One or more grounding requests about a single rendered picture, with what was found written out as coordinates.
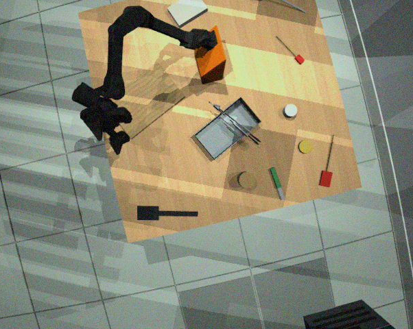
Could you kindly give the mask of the yellow round disc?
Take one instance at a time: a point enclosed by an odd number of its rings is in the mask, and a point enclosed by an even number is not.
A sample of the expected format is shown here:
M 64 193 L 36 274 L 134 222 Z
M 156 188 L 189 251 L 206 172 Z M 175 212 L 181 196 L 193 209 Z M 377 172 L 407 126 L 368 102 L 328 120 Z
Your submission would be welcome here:
M 312 144 L 309 141 L 301 141 L 298 144 L 298 149 L 302 153 L 309 153 L 311 151 Z

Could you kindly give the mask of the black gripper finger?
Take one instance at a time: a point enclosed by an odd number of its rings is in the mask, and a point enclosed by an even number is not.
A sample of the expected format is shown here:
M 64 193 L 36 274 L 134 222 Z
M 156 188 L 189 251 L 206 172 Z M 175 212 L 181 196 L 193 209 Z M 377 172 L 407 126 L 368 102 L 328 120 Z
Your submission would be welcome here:
M 111 144 L 111 146 L 114 149 L 115 153 L 117 155 L 119 155 L 120 151 L 121 151 L 121 146 L 123 145 L 123 143 L 125 143 L 127 141 L 128 141 L 128 139 L 125 136 L 122 136 L 118 139 L 115 139 L 115 140 L 109 142 L 109 143 Z
M 102 141 L 103 138 L 103 123 L 106 117 L 103 114 L 96 114 L 84 120 L 84 123 L 92 131 L 93 135 L 98 141 Z

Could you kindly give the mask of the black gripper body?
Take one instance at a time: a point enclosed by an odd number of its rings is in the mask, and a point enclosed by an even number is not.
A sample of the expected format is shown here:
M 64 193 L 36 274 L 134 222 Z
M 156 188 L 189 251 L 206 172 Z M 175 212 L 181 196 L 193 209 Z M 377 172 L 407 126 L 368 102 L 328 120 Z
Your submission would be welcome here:
M 89 106 L 86 109 L 83 109 L 80 112 L 80 118 L 81 118 L 81 120 L 85 120 L 85 119 L 87 119 L 91 116 L 94 116 L 94 115 L 98 114 L 98 113 L 103 114 L 106 117 L 107 109 L 108 109 L 108 107 L 101 107 L 100 108 L 98 105 L 92 105 L 92 106 Z M 117 125 L 117 122 L 112 117 L 111 118 L 106 117 L 106 120 L 103 123 L 103 132 L 107 133 L 107 135 L 110 136 L 109 141 L 111 142 L 111 141 L 113 141 L 115 139 L 118 139 L 122 136 L 125 136 L 128 139 L 128 141 L 130 141 L 130 137 L 125 132 L 120 131 L 120 132 L 116 133 L 116 131 L 114 131 L 114 129 L 118 126 L 119 125 Z

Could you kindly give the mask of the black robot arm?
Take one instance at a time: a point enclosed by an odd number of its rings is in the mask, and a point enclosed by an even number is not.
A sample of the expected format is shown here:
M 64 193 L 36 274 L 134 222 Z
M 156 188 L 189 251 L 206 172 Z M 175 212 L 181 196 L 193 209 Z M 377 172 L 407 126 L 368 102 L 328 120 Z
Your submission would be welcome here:
M 152 29 L 179 40 L 180 46 L 185 47 L 185 49 L 196 50 L 204 47 L 209 51 L 218 44 L 215 30 L 209 32 L 207 29 L 192 29 L 188 32 L 155 18 L 148 10 L 139 5 L 127 6 L 123 14 L 108 28 L 108 70 L 104 78 L 104 85 L 91 88 L 82 82 L 72 95 L 72 101 L 80 105 L 108 107 L 106 117 L 112 117 L 117 125 L 132 121 L 129 110 L 123 106 L 118 107 L 111 99 L 120 100 L 125 95 L 121 72 L 123 37 L 137 27 Z

